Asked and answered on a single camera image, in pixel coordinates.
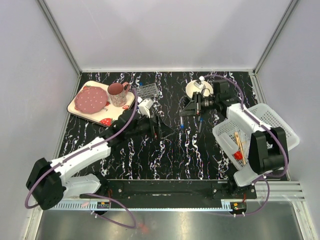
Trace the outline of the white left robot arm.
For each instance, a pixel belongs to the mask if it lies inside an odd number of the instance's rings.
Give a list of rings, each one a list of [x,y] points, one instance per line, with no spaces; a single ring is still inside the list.
[[[119,118],[85,146],[57,159],[37,160],[26,182],[28,194],[25,207],[31,209],[29,200],[33,197],[35,205],[49,210],[64,199],[93,194],[103,198],[108,186],[94,174],[75,176],[76,173],[98,160],[109,157],[112,150],[133,137],[148,136],[161,141],[174,133],[162,119],[147,117],[134,109],[126,110]]]

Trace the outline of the wooden test tube clamp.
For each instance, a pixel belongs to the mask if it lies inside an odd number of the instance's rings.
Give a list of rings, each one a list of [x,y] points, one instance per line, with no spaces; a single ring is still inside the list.
[[[241,142],[240,135],[239,135],[239,133],[236,131],[236,132],[234,133],[234,136],[235,136],[236,143],[237,143],[237,145],[238,145],[239,151],[240,151],[241,156],[242,156],[243,164],[245,165],[245,164],[246,164],[246,159],[245,159],[245,153],[244,153],[244,150],[243,150],[243,144],[242,144],[242,142]]]

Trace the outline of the blue cap tube horizontal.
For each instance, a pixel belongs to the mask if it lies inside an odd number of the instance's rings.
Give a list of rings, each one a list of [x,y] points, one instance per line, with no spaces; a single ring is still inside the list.
[[[180,118],[180,129],[184,129],[184,118],[182,115],[179,118]]]

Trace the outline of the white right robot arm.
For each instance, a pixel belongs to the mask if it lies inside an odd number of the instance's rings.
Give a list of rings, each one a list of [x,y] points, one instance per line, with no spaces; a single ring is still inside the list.
[[[212,133],[237,171],[233,182],[227,185],[228,195],[239,198],[245,187],[266,177],[282,177],[289,165],[286,129],[272,126],[245,107],[242,99],[230,91],[229,79],[215,80],[213,84],[204,77],[192,80],[185,87],[188,104],[180,110],[181,117],[200,117],[216,110],[224,121]],[[276,175],[275,171],[283,169]]]

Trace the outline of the white wash bottle red cap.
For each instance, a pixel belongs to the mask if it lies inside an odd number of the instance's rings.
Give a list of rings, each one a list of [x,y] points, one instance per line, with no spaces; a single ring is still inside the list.
[[[222,133],[220,135],[220,138],[222,140],[222,148],[226,149],[228,153],[230,153],[236,160],[242,160],[243,155],[240,152],[240,147],[237,143],[234,142],[234,140],[227,134]]]

